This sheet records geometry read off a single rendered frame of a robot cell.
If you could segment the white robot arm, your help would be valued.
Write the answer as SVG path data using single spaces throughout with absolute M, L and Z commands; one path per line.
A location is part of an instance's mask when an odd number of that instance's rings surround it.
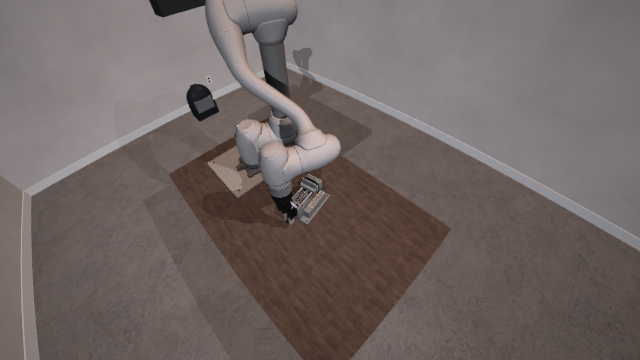
M 237 125 L 235 142 L 243 162 L 235 168 L 246 170 L 249 178 L 261 172 L 270 194 L 286 197 L 292 179 L 326 166 L 341 151 L 338 138 L 322 133 L 290 100 L 283 40 L 297 18 L 296 0 L 206 0 L 205 14 L 234 78 L 272 109 L 266 123 L 247 119 Z M 248 64 L 243 37 L 248 33 L 259 43 L 267 83 Z

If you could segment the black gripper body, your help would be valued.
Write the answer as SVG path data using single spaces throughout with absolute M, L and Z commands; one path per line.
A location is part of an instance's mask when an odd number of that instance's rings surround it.
M 292 200 L 292 191 L 291 191 L 291 193 L 290 193 L 289 195 L 287 195 L 286 197 L 283 197 L 283 198 L 276 198 L 276 197 L 273 197 L 273 198 L 274 198 L 274 200 L 275 200 L 275 201 L 277 201 L 277 202 L 279 202 L 279 203 L 281 203 L 281 204 L 285 202 L 285 203 L 286 203 L 286 206 L 290 206 L 290 205 L 291 205 L 290 201 L 292 201 L 292 202 L 293 202 L 293 200 Z

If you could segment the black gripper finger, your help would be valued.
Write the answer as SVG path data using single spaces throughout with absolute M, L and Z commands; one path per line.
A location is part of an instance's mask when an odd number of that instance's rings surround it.
M 271 197 L 272 197 L 272 199 L 273 199 L 273 196 L 272 196 L 272 195 L 271 195 Z M 274 199 L 273 199 L 273 200 L 274 200 Z M 286 218 L 286 217 L 287 217 L 287 214 L 286 214 L 286 210 L 285 210 L 285 208 L 283 207 L 283 205 L 282 205 L 281 203 L 279 203 L 279 204 L 278 204 L 278 202 L 276 202 L 275 200 L 274 200 L 274 202 L 275 202 L 275 204 L 276 204 L 276 206 L 277 206 L 278 210 L 279 210 L 280 212 L 281 212 L 281 210 L 282 210 L 282 213 L 283 213 L 284 219 L 285 219 L 285 221 L 286 221 L 286 220 L 287 220 L 287 218 Z M 279 205 L 280 205 L 280 206 L 279 206 Z M 280 208 L 280 207 L 281 207 L 281 208 Z
M 282 203 L 282 205 L 286 209 L 287 218 L 288 218 L 289 224 L 291 225 L 294 222 L 294 216 L 296 215 L 298 204 L 294 204 L 292 201 L 290 201 L 290 203 L 291 203 L 290 206 L 286 206 L 286 203 Z

